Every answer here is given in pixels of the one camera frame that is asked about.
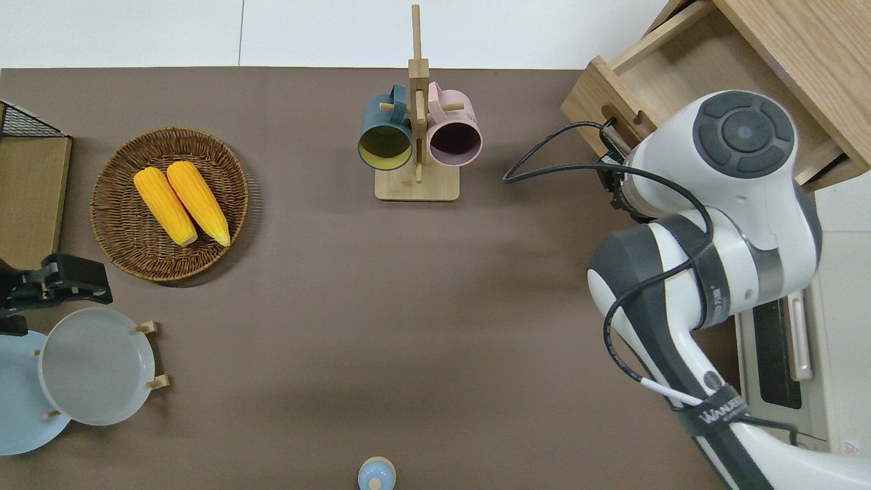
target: mug handle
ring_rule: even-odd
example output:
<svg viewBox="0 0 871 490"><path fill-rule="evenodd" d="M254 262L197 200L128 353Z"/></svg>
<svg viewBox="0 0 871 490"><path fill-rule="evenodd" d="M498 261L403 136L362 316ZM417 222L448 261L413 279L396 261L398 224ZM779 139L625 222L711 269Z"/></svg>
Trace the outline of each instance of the mug handle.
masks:
<svg viewBox="0 0 871 490"><path fill-rule="evenodd" d="M429 82L429 100L427 100L427 108L432 115L436 124L448 120L448 116L442 109L442 88L438 86L438 82Z"/></svg>
<svg viewBox="0 0 871 490"><path fill-rule="evenodd" d="M405 117L405 100L408 98L408 89L405 85L393 84L393 90L390 91L390 103L393 104L393 110L390 111L390 123L395 125L402 124L402 118Z"/></svg>

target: mug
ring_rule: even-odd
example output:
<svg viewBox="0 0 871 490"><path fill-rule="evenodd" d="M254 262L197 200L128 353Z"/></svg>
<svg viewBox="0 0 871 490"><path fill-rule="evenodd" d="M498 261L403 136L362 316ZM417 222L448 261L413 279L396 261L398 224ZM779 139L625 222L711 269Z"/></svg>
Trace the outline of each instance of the mug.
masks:
<svg viewBox="0 0 871 490"><path fill-rule="evenodd" d="M408 89L394 84L390 94L376 95L363 109L357 153L375 170L396 170L411 160L411 121L405 113ZM393 104L383 111L382 103Z"/></svg>
<svg viewBox="0 0 871 490"><path fill-rule="evenodd" d="M463 103L463 109L445 111L442 108L457 102ZM427 130L427 147L433 160L449 167L459 167L481 153L481 131L466 94L458 90L443 91L436 82L431 82L427 107L432 116Z"/></svg>

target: wooden drawer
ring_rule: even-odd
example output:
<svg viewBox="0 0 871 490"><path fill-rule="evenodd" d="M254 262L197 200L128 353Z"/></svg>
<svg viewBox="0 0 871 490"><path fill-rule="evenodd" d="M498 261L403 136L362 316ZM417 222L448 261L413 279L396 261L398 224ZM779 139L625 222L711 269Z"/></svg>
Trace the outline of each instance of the wooden drawer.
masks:
<svg viewBox="0 0 871 490"><path fill-rule="evenodd" d="M569 120L618 118L618 132L635 146L675 112L711 92L743 89L779 101L795 122L795 177L806 190L868 170L849 159L766 60L711 1L690 3L630 50L594 58L562 105ZM599 153L595 132L581 132Z"/></svg>

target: pink mug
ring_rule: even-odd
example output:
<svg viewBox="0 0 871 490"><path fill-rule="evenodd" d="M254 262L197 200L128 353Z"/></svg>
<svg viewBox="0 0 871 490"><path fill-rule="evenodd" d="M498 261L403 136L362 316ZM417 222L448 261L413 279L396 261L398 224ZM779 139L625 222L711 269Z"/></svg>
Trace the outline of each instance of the pink mug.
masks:
<svg viewBox="0 0 871 490"><path fill-rule="evenodd" d="M481 153L481 130L475 111L466 94L458 90L442 90L436 82L429 84L429 115L427 147L433 160L449 167L459 167ZM447 104L463 103L463 109L445 111Z"/></svg>

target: white cable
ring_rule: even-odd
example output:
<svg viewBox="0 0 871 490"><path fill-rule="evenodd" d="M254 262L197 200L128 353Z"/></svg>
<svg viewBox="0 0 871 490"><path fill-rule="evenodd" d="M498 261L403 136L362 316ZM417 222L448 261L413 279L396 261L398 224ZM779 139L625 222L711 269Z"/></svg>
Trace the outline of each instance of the white cable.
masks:
<svg viewBox="0 0 871 490"><path fill-rule="evenodd" d="M659 383L657 383L656 381L653 381L652 379L641 378L641 385L644 386L644 388L647 388L649 390L654 390L656 393L659 393L660 395L665 395L667 397L672 397L672 398L678 399L678 400L684 402L686 405L695 406L695 405L701 405L701 403L702 403L702 400L695 398L693 395L687 395L686 393L683 393L682 391L673 390L672 388L669 388L668 386L660 385Z"/></svg>

